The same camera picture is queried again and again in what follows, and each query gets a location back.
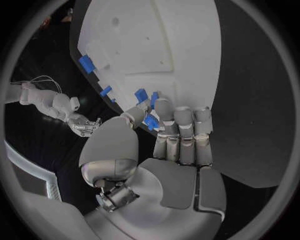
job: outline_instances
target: blue block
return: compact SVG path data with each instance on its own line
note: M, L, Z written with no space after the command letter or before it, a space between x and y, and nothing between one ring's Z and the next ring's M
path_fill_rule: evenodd
M100 92L101 97L105 97L111 90L112 90L112 87L111 87L111 86L107 86L106 88L104 88L104 89Z
M136 96L137 100L138 100L138 104L144 102L145 100L148 99L148 95L145 91L144 88L140 88L139 90L137 90L134 95Z
M157 91L153 92L151 96L151 108L154 109L155 101L159 98L159 93Z
M81 58L79 58L79 62L87 74L90 74L92 71L96 69L96 67L94 66L92 60L89 58L88 55L84 55Z
M144 119L145 124L147 124L148 129L152 131L153 129L157 129L160 127L159 121L157 118L151 114L147 115Z

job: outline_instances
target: blue plastic piece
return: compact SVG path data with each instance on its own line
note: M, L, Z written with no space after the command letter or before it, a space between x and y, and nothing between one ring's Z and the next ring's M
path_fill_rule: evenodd
M151 108L154 109L155 101L159 98L159 93L157 91L153 92L151 96Z
M138 100L138 104L140 104L148 99L148 95L144 88L140 88L139 90L137 90L134 93L134 95L136 96L136 98Z
M105 97L111 90L112 90L112 87L111 87L111 86L107 86L106 88L104 88L104 89L100 92L101 97Z
M96 67L94 66L92 60L89 58L88 55L84 55L81 58L79 58L79 62L87 74L90 74L92 71L96 69Z
M151 114L147 115L144 119L145 124L147 124L148 129L152 131L153 129L157 129L160 127L159 121L157 118Z

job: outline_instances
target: cable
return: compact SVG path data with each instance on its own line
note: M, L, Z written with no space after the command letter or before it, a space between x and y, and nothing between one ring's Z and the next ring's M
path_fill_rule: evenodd
M15 81L15 82L11 82L10 84L18 85L18 84L27 83L27 82L30 82L30 83L52 82L55 84L56 88L58 89L58 92L60 94L63 93L61 86L52 77L50 77L48 75L37 76L37 77L31 79L30 81Z

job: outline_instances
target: blue clip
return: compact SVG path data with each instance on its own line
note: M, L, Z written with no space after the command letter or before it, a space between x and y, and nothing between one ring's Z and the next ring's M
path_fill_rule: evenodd
M153 92L151 96L151 108L154 109L155 101L159 98L159 93L157 91Z
M87 74L90 74L92 71L96 69L96 67L94 66L92 60L89 58L88 55L84 55L81 58L79 58L79 62Z
M104 89L100 92L101 97L105 97L111 90L112 90L112 87L111 87L111 86L107 86L106 88L104 88Z
M159 121L157 118L151 114L147 115L144 119L145 124L148 126L148 129L152 131L160 127Z
M140 104L148 99L148 95L144 88L140 88L139 90L137 90L134 93L134 95L136 96L136 98L138 100L138 104Z

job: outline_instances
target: black background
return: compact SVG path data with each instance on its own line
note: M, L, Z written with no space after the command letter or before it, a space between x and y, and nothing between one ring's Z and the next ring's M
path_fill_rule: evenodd
M24 2L5 1L1 3L1 48L4 47L4 43L9 39L8 36L13 33L17 25L25 23L22 22L21 19L24 18L26 13L32 9L35 4L40 4L42 2L44 1L26 0ZM295 45L294 52L297 54L300 48L300 39L298 36L300 2L295 0L262 0L254 2L261 6L267 14L272 15L273 18L277 19L281 28L285 29L285 31L290 35ZM263 239L277 239L280 238L282 233L288 238L297 239L300 237L297 221L299 214L299 202L300 193L298 192L282 218ZM5 238L36 239L33 233L30 232L30 230L25 227L15 215L10 204L5 199L4 193L1 193L0 195L0 222L1 234L2 236L5 236Z

